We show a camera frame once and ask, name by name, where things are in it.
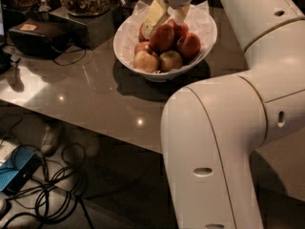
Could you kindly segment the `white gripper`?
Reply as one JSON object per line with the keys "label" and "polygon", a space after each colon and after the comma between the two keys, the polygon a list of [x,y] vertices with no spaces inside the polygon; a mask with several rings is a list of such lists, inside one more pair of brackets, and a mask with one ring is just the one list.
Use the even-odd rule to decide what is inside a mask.
{"label": "white gripper", "polygon": [[143,22],[142,34],[149,39],[151,34],[168,18],[168,7],[174,10],[173,20],[181,26],[186,19],[192,0],[153,0]]}

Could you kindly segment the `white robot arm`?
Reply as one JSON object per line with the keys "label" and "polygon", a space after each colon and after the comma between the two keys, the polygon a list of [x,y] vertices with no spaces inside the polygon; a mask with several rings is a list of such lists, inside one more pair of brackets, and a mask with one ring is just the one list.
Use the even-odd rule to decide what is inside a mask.
{"label": "white robot arm", "polygon": [[292,0],[220,0],[249,69],[177,91],[161,145],[179,229],[263,229],[251,152],[305,122],[305,19]]}

